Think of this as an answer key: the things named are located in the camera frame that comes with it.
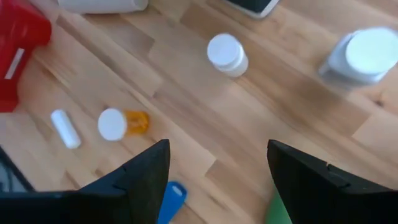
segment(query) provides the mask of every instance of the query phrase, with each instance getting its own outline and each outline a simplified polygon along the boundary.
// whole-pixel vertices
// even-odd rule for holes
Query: white object
[[[319,73],[348,85],[378,83],[398,62],[398,35],[389,28],[358,30],[342,38]]]
[[[61,8],[79,14],[105,14],[142,11],[148,0],[58,0]]]
[[[98,131],[108,141],[118,141],[127,131],[127,119],[115,108],[104,110],[98,118]]]
[[[239,77],[249,65],[241,43],[230,34],[218,34],[207,46],[207,57],[215,68],[231,76]]]
[[[279,2],[279,0],[271,0],[268,5],[261,11],[261,12],[253,12],[250,11],[249,9],[245,9],[237,4],[234,4],[230,1],[226,1],[228,4],[230,4],[231,6],[233,6],[234,8],[246,13],[247,15],[255,18],[255,19],[262,19],[266,16],[268,16],[268,14],[275,8],[276,4]]]
[[[80,138],[66,112],[63,110],[53,111],[51,114],[51,120],[67,148],[76,149],[80,146]]]

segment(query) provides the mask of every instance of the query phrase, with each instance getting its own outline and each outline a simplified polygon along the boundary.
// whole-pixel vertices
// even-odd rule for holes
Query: white label
[[[21,60],[23,54],[25,52],[25,49],[18,49],[17,53],[14,56],[14,59],[12,60],[12,63],[10,65],[10,67],[8,68],[8,72],[6,74],[6,77],[4,77],[5,79],[12,79],[12,77],[14,76],[15,70],[17,69],[18,65],[19,65],[19,61]]]

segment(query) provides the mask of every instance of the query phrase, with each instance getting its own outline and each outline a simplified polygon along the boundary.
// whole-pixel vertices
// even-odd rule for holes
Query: blue object
[[[167,183],[157,223],[168,224],[180,210],[186,197],[187,190],[183,185],[176,181]]]

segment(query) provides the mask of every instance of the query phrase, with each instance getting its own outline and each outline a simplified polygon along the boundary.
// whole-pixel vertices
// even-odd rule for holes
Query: green object
[[[278,191],[275,191],[274,198],[268,208],[266,224],[292,224],[285,205],[279,196]]]

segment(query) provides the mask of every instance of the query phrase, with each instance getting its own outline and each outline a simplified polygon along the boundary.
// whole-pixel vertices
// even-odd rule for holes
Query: red container
[[[38,45],[50,41],[51,23],[29,1],[0,0],[0,113],[18,104],[17,84]]]

